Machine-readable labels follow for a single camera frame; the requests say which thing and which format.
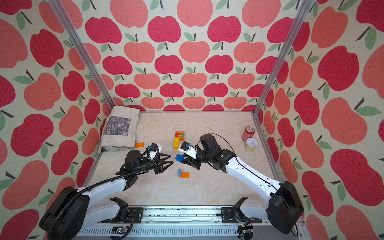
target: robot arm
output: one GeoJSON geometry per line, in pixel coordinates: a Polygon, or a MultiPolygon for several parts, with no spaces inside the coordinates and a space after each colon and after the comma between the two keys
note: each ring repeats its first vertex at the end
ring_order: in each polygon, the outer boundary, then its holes
{"type": "Polygon", "coordinates": [[[173,161],[166,161],[170,155],[160,151],[161,146],[157,144],[152,144],[143,154],[131,150],[120,171],[110,179],[89,187],[63,189],[39,223],[48,232],[48,239],[72,239],[82,228],[104,220],[131,222],[128,204],[123,200],[111,198],[101,204],[95,203],[130,188],[140,174],[151,169],[155,174],[165,171],[173,161]]]}
{"type": "Polygon", "coordinates": [[[188,164],[197,170],[203,162],[216,170],[222,170],[240,179],[251,187],[266,202],[264,205],[254,204],[252,200],[243,198],[239,201],[241,213],[247,218],[268,219],[279,231],[289,234],[296,221],[303,214],[304,208],[298,193],[288,181],[283,184],[268,178],[243,162],[230,150],[222,150],[212,134],[200,137],[203,150],[198,145],[193,147],[187,142],[179,146],[183,155],[177,155],[176,160],[188,164]]]}

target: can lid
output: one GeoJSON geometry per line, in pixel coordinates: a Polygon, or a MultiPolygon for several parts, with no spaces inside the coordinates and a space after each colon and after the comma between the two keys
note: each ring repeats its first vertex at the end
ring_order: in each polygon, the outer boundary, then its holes
{"type": "Polygon", "coordinates": [[[248,132],[255,132],[255,128],[252,126],[248,126],[245,128],[248,132]]]}
{"type": "Polygon", "coordinates": [[[257,147],[258,144],[259,143],[257,142],[257,140],[254,139],[254,138],[250,137],[250,138],[247,139],[247,145],[250,146],[250,147],[257,147]]]}

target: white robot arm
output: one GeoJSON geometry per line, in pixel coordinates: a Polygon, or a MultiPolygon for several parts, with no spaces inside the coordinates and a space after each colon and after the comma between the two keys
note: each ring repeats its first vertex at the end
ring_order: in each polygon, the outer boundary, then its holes
{"type": "Polygon", "coordinates": [[[256,171],[235,153],[227,149],[222,150],[212,134],[201,136],[200,142],[203,150],[198,145],[192,146],[190,143],[183,142],[179,146],[179,151],[184,154],[178,154],[176,160],[198,170],[201,163],[206,162],[216,170],[222,170],[240,179],[260,195],[265,204],[244,197],[239,202],[238,216],[269,220],[279,231],[289,234],[304,212],[293,184],[288,181],[282,184],[256,171]]]}

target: red soda can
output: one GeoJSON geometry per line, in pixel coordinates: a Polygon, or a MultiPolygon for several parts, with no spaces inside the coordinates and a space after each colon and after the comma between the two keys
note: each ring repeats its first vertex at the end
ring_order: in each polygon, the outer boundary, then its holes
{"type": "Polygon", "coordinates": [[[241,139],[246,142],[248,138],[252,137],[255,134],[255,128],[248,126],[244,129],[241,139]]]}

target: yellow lego brick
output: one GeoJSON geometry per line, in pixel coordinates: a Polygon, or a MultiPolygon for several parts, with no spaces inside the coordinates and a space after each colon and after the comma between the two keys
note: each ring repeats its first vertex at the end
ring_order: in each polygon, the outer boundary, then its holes
{"type": "Polygon", "coordinates": [[[178,150],[179,149],[179,138],[178,137],[175,138],[175,142],[173,144],[173,149],[174,150],[178,150]]]}
{"type": "Polygon", "coordinates": [[[135,148],[144,147],[143,142],[135,143],[135,148]]]}
{"type": "Polygon", "coordinates": [[[181,177],[182,178],[189,178],[189,172],[182,172],[181,177]]]}

